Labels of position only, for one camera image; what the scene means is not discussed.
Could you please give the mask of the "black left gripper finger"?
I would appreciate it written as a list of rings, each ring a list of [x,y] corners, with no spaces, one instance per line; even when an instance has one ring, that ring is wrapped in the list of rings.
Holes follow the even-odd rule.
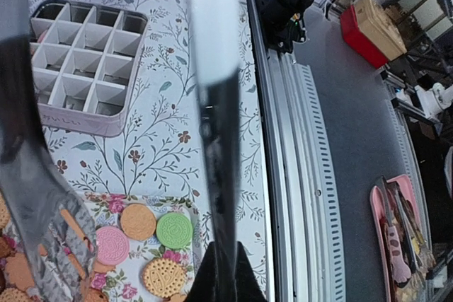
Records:
[[[211,242],[205,252],[186,301],[265,301],[242,243],[236,244],[232,264],[220,247]]]

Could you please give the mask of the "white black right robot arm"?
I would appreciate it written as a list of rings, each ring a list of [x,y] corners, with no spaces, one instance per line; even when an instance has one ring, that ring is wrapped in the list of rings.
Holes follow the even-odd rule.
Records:
[[[304,12],[314,0],[254,0],[265,46],[280,53],[293,53],[296,43],[307,40]]]

